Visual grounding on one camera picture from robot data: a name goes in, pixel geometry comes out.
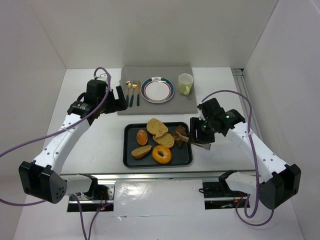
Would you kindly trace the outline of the orange round bun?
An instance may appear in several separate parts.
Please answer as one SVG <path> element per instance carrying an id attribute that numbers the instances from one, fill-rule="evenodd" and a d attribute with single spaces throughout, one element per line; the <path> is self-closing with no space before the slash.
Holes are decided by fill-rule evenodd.
<path id="1" fill-rule="evenodd" d="M 136 134 L 136 141 L 140 146 L 145 146 L 148 143 L 147 132 L 143 129 L 140 129 Z"/>

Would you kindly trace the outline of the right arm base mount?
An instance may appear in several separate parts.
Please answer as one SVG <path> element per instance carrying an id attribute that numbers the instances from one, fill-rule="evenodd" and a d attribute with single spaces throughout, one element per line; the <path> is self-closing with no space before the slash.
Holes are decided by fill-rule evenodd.
<path id="1" fill-rule="evenodd" d="M 234 209 L 236 206 L 244 208 L 247 194 L 240 191 L 232 191 L 226 179 L 235 170 L 229 170 L 218 177 L 217 181 L 207 181 L 202 183 L 202 188 L 198 191 L 204 197 L 204 208 L 206 210 Z"/>

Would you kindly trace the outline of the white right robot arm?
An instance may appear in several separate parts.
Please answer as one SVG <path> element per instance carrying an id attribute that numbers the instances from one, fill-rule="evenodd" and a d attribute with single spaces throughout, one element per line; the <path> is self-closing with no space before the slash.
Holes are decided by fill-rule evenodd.
<path id="1" fill-rule="evenodd" d="M 222 134 L 242 150 L 257 169 L 255 176 L 236 170 L 225 172 L 219 177 L 225 189 L 256 194 L 270 210 L 275 210 L 298 193 L 301 169 L 296 164 L 289 165 L 273 153 L 237 110 L 225 111 L 216 98 L 199 104 L 197 108 L 202 117 L 190 119 L 188 142 L 210 145 L 215 142 L 216 134 Z"/>

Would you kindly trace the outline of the metal bread tongs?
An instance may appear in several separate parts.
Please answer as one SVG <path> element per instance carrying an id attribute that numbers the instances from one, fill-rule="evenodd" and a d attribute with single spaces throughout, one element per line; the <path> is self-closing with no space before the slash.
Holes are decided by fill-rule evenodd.
<path id="1" fill-rule="evenodd" d="M 184 136 L 184 135 L 181 135 L 177 131 L 174 133 L 174 136 L 177 136 L 177 137 L 174 137 L 175 140 L 183 141 L 183 142 L 186 142 L 186 143 L 191 144 L 191 145 L 195 145 L 197 147 L 203 148 L 203 149 L 208 150 L 208 151 L 211 149 L 211 144 L 210 143 L 197 143 L 197 142 L 193 141 L 191 138 L 189 138 L 187 136 Z"/>

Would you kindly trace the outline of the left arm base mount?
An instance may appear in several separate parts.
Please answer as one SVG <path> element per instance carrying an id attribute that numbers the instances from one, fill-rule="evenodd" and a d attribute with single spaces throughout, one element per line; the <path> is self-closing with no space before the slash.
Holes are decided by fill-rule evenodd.
<path id="1" fill-rule="evenodd" d="M 83 173 L 64 175 L 69 197 L 67 212 L 112 212 L 114 210 L 115 184 L 103 183 L 97 177 Z"/>

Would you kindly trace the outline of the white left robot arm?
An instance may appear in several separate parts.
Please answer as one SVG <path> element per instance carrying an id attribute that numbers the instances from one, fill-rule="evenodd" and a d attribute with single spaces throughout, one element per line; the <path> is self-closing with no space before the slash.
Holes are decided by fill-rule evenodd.
<path id="1" fill-rule="evenodd" d="M 61 126 L 62 133 L 51 139 L 45 149 L 31 162 L 23 161 L 18 168 L 25 194 L 57 204 L 65 195 L 83 193 L 92 199 L 98 193 L 96 177 L 79 173 L 62 178 L 63 165 L 80 137 L 101 114 L 127 109 L 121 86 L 116 87 L 118 97 L 108 90 L 109 83 L 92 79 L 86 92 L 74 101 Z"/>

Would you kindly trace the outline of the brown chocolate croissant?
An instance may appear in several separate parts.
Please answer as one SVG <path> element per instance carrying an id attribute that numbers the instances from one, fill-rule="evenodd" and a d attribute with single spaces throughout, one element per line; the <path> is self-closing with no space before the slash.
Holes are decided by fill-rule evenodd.
<path id="1" fill-rule="evenodd" d="M 182 148 L 184 143 L 187 143 L 189 141 L 188 133 L 186 132 L 186 129 L 182 125 L 179 125 L 173 131 L 172 136 L 179 148 Z"/>

